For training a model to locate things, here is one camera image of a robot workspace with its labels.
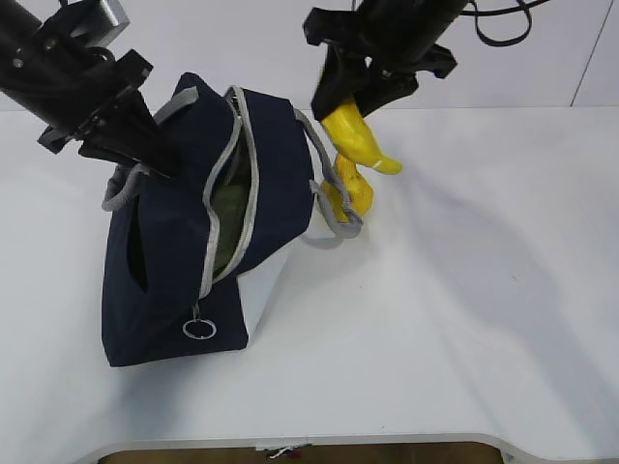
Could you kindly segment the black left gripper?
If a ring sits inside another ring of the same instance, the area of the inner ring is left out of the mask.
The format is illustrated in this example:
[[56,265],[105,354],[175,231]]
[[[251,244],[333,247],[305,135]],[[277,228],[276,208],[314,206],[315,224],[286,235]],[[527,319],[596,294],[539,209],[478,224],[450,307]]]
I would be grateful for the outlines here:
[[141,164],[160,177],[176,176],[179,156],[139,92],[153,65],[133,49],[119,59],[105,47],[86,52],[95,65],[73,87],[53,87],[44,95],[47,128],[38,142],[57,154],[70,140],[80,140],[78,153],[87,159]]

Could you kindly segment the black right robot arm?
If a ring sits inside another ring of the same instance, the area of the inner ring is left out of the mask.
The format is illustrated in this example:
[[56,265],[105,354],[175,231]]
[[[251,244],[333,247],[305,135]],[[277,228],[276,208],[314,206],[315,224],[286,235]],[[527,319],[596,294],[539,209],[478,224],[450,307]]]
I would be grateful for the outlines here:
[[311,100],[314,118],[324,120],[349,97],[368,116],[412,95],[418,72],[447,77],[457,61],[437,41],[465,6],[464,1],[364,1],[354,10],[312,9],[303,24],[306,41],[328,46]]

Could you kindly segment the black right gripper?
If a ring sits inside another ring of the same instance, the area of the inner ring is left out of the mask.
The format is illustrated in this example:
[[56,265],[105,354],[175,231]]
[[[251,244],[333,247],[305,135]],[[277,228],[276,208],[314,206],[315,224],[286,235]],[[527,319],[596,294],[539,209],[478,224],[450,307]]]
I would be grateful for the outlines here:
[[368,116],[415,93],[415,72],[447,77],[457,62],[437,41],[456,18],[456,6],[312,9],[303,24],[307,43],[328,46],[310,103],[314,119],[324,120],[349,97]]

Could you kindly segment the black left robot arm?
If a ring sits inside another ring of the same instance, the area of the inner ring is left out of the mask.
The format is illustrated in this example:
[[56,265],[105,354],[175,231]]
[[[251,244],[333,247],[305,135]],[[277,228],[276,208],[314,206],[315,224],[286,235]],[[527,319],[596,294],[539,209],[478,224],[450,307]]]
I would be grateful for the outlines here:
[[39,20],[17,1],[1,4],[1,92],[44,121],[39,143],[170,178],[179,158],[140,92],[153,66],[109,44],[129,25],[117,1],[63,1]]

